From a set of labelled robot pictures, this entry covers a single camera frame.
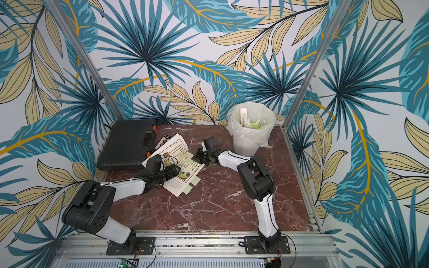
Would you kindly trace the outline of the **orange children's book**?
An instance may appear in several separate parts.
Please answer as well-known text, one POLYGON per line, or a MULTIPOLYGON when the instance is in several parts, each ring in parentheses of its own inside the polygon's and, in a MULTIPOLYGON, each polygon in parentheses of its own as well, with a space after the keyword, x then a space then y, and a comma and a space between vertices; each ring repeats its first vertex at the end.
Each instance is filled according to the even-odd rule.
POLYGON ((147 167, 148 160, 156 155, 161 156, 161 161, 164 163, 162 165, 163 169, 171 165, 176 165, 181 169, 178 175, 166 181, 163 185, 163 188, 176 197, 186 192, 187 189, 192 188, 190 185, 191 182, 204 167, 203 164, 199 164, 192 159, 193 154, 189 152, 188 145, 180 134, 176 134, 169 139, 163 146, 148 157, 148 159, 144 160, 142 165, 147 167))

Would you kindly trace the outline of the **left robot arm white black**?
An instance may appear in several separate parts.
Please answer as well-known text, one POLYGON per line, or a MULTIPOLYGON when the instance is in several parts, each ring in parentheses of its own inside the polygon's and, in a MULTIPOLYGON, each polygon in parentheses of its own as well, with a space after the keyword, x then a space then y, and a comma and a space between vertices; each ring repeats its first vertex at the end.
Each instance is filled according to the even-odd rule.
POLYGON ((137 246, 136 232, 110 216, 113 203, 160 188, 180 172, 177 164, 166 165, 161 155, 155 155, 136 178, 110 183, 86 182, 67 206, 61 221, 112 245, 133 249, 137 246))

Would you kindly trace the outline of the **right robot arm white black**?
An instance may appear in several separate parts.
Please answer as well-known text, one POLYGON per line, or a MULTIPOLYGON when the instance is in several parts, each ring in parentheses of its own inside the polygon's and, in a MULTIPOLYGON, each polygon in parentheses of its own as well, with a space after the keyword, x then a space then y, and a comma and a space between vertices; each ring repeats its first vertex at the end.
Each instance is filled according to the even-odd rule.
POLYGON ((223 150, 213 136, 204 139, 192 160, 205 166, 220 165, 238 172, 245 193, 254 201, 258 216, 259 246, 246 242, 252 249, 268 253, 279 246, 282 237, 273 207, 274 180, 262 159, 223 150))

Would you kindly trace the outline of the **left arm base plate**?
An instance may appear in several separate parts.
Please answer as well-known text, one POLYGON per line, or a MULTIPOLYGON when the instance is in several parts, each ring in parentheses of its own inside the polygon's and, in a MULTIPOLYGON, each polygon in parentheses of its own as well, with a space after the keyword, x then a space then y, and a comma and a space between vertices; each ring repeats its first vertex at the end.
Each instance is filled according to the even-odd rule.
POLYGON ((127 242, 119 244, 110 241, 106 251, 107 256, 149 256, 153 254, 155 237, 132 237, 127 242))

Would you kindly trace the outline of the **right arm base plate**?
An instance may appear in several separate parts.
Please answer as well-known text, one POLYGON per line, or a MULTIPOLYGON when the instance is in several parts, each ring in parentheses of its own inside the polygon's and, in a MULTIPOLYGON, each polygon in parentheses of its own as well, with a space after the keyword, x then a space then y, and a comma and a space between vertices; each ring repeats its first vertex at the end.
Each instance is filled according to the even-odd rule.
POLYGON ((274 243, 259 236, 246 236, 239 246, 245 249, 247 255, 285 255, 291 252, 286 236, 280 236, 274 243))

